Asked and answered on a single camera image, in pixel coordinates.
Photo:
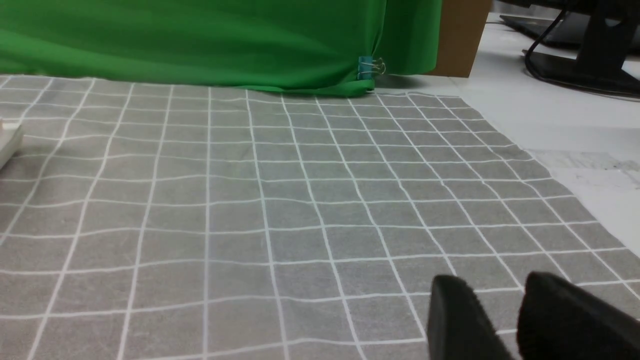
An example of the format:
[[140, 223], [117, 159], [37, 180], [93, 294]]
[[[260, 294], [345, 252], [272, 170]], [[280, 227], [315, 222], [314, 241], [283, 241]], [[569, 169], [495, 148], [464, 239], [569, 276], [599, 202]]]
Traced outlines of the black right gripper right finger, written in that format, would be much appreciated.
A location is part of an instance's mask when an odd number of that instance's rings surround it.
[[516, 335], [524, 360], [637, 360], [639, 321], [550, 272], [525, 281]]

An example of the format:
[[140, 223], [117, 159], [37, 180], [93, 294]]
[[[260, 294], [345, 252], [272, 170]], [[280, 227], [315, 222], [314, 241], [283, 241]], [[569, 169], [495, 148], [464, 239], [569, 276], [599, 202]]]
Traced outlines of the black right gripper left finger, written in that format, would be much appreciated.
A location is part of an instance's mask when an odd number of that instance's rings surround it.
[[434, 276], [428, 315], [431, 360], [512, 360], [482, 303], [462, 278]]

